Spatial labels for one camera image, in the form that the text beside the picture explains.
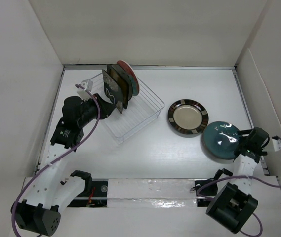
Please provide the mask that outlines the black square floral plate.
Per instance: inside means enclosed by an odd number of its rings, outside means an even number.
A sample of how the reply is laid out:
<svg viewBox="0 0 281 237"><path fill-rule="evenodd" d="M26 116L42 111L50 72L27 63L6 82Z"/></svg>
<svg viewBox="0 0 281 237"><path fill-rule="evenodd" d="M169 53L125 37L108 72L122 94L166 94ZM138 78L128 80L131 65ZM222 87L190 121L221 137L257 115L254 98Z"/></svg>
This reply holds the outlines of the black square floral plate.
<svg viewBox="0 0 281 237"><path fill-rule="evenodd" d="M104 93L122 114L124 110L124 99L122 89L118 83L105 71L102 70Z"/></svg>

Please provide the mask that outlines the teal glazed round plate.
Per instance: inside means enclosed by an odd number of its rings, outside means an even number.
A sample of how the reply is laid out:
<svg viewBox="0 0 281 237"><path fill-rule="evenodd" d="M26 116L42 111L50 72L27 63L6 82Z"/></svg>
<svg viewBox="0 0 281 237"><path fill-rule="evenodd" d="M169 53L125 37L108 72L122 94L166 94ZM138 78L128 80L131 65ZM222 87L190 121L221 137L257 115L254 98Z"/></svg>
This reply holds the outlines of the teal glazed round plate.
<svg viewBox="0 0 281 237"><path fill-rule="evenodd" d="M203 131L202 143L205 149L215 158L234 160L237 155L234 151L239 144L240 130L231 123L215 121Z"/></svg>

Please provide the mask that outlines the red and teal floral plate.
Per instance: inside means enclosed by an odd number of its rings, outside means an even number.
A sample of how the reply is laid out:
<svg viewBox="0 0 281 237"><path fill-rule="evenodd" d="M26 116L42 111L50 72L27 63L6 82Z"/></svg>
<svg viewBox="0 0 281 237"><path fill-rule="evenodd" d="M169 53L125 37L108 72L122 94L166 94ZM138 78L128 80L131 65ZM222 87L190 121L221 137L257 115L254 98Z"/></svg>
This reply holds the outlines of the red and teal floral plate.
<svg viewBox="0 0 281 237"><path fill-rule="evenodd" d="M131 85L132 85L132 90L133 90L133 96L137 96L140 92L140 86L138 82L138 78L132 69L132 67L124 60L118 60L117 64L122 67L125 72L131 77Z"/></svg>

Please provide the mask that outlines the clear wire dish rack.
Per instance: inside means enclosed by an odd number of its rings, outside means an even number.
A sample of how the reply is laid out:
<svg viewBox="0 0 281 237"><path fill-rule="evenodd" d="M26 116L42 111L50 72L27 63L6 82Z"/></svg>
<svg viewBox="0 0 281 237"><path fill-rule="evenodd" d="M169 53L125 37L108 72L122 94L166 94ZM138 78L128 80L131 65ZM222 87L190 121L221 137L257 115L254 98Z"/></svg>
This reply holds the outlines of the clear wire dish rack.
<svg viewBox="0 0 281 237"><path fill-rule="evenodd" d="M127 109L120 113L115 109L108 118L100 121L103 132L108 133L118 144L145 128L160 115L164 102L141 80L140 92L128 102Z"/></svg>

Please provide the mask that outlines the amber square plate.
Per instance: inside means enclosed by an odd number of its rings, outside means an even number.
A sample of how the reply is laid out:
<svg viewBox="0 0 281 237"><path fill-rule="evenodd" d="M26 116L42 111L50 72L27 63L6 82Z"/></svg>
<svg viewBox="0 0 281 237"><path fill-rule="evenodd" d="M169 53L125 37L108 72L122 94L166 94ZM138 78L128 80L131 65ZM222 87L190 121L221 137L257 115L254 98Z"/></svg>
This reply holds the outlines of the amber square plate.
<svg viewBox="0 0 281 237"><path fill-rule="evenodd" d="M115 70L113 67L114 64L107 65L108 74L118 83L123 92L124 103L127 104L129 102L129 85L125 79Z"/></svg>

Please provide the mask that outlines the cream plate with tree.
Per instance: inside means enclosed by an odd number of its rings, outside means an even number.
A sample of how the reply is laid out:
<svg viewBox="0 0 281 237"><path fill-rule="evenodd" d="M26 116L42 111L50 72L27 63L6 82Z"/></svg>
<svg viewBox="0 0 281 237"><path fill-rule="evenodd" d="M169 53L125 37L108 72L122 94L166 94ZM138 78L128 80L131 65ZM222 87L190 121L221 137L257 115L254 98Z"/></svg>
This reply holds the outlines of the cream plate with tree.
<svg viewBox="0 0 281 237"><path fill-rule="evenodd" d="M130 81L131 77L118 64L114 64L113 67L123 77L123 79L125 79L127 81L128 85L129 85L128 99L130 100L133 97L133 90L132 90L132 85L131 85L131 81Z"/></svg>

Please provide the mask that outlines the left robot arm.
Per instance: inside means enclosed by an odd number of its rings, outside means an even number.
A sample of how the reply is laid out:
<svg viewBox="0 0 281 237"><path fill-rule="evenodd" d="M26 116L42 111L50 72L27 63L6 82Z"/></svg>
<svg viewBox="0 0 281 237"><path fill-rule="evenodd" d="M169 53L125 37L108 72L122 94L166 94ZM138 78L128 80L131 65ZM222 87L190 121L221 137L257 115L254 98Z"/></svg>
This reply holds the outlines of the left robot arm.
<svg viewBox="0 0 281 237"><path fill-rule="evenodd" d="M64 172L71 153L89 137L83 129L91 121L107 118L115 109L114 104L98 94L88 93L89 99L71 96L64 100L60 118L50 140L45 163L24 186L11 208L14 234L27 230L38 236L52 236L61 220L61 213L79 194L93 193L92 177L88 172L75 170L64 179Z"/></svg>

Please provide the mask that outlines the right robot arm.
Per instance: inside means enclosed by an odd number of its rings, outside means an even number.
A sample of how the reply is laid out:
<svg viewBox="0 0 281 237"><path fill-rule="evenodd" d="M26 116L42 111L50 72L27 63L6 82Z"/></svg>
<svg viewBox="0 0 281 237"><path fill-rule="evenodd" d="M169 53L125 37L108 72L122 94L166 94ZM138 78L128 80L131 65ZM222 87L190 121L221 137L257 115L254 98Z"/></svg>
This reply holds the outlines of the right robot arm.
<svg viewBox="0 0 281 237"><path fill-rule="evenodd" d="M210 202L206 214L232 233L238 233L257 208L258 201L251 195L255 167L260 157L267 152L263 148L269 143L269 134L261 128L236 131L222 130L217 133L214 142L227 138L230 145L218 145L216 156L234 160L234 172L231 176L217 177L210 182L211 190L217 195Z"/></svg>

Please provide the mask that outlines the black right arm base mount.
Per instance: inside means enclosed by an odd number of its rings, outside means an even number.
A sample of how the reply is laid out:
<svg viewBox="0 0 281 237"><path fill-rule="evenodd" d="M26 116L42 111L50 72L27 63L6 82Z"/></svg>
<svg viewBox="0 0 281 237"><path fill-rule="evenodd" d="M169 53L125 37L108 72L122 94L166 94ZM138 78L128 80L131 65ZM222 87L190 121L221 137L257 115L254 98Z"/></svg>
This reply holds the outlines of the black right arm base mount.
<svg viewBox="0 0 281 237"><path fill-rule="evenodd" d="M217 170L214 177L212 177L212 178L195 180L194 185L190 188L190 192L195 193L197 195L197 201L196 201L197 207L208 207L210 204L210 199L204 198L204 197L202 197L202 195L208 196L210 198L214 198L219 191L218 184L215 183L215 184L212 184L212 185L207 186L206 188L202 189L200 191L200 194L198 195L198 191L201 187L207 185L208 183L216 181L220 178L229 177L232 175L233 175L232 172L223 168L223 169Z"/></svg>

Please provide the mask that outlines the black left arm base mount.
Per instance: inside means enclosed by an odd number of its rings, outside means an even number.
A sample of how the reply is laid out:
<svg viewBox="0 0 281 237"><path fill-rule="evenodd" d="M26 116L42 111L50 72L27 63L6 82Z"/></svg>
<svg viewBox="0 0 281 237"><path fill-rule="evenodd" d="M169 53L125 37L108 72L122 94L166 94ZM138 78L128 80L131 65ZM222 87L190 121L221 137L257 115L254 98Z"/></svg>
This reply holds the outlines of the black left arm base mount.
<svg viewBox="0 0 281 237"><path fill-rule="evenodd" d="M108 180L92 180L89 191L83 191L77 195L68 205L72 208L102 208L107 207Z"/></svg>

